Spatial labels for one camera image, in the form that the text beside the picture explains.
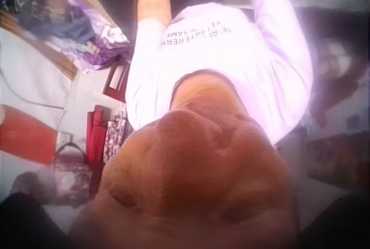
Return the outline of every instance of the red fabric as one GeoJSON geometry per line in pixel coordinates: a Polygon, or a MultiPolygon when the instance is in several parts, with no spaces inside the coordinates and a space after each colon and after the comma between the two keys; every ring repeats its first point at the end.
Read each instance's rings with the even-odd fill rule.
{"type": "Polygon", "coordinates": [[[87,115],[87,164],[92,170],[90,195],[97,194],[103,171],[103,151],[106,135],[106,123],[103,121],[103,109],[96,107],[87,115]]]}
{"type": "Polygon", "coordinates": [[[10,106],[0,125],[0,150],[29,161],[49,165],[56,150],[58,132],[10,106]]]}

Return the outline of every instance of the shirt sleeve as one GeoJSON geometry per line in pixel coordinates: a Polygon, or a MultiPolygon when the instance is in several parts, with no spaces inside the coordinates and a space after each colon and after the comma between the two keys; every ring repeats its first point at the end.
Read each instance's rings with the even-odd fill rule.
{"type": "Polygon", "coordinates": [[[126,88],[127,116],[134,130],[155,120],[156,76],[154,65],[161,49],[165,26],[155,19],[138,23],[135,51],[126,88]]]}
{"type": "Polygon", "coordinates": [[[273,143],[301,120],[312,88],[312,62],[305,37],[289,0],[252,0],[255,21],[268,58],[267,109],[273,143]]]}

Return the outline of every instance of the pile of clothes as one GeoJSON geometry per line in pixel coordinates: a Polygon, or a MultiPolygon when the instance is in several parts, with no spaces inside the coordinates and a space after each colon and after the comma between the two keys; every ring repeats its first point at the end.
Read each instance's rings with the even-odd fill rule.
{"type": "Polygon", "coordinates": [[[0,0],[0,6],[80,68],[104,68],[128,50],[121,29],[83,0],[0,0]]]}

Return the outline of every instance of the bag handle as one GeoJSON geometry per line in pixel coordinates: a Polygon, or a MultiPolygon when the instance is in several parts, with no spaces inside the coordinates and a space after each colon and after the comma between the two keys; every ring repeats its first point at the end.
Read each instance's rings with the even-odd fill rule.
{"type": "Polygon", "coordinates": [[[77,144],[75,144],[73,142],[68,142],[68,143],[65,143],[62,146],[60,146],[59,149],[54,153],[54,155],[59,154],[61,151],[63,151],[67,147],[72,147],[72,148],[75,148],[75,149],[79,150],[82,153],[82,156],[83,156],[83,159],[85,160],[85,163],[87,163],[86,154],[84,153],[84,151],[77,144]]]}

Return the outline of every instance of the clothing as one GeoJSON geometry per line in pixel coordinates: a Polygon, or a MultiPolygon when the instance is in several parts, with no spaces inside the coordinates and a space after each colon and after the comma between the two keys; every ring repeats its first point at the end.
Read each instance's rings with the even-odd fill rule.
{"type": "Polygon", "coordinates": [[[125,141],[126,112],[122,111],[115,117],[114,121],[108,121],[105,136],[103,162],[106,164],[113,158],[125,141]]]}
{"type": "Polygon", "coordinates": [[[230,80],[272,144],[299,123],[312,88],[306,40],[289,0],[252,3],[256,24],[217,3],[184,9],[167,29],[139,22],[126,91],[135,130],[169,112],[176,83],[199,70],[230,80]]]}
{"type": "Polygon", "coordinates": [[[42,206],[27,194],[12,194],[0,204],[0,248],[74,248],[42,206]]]}

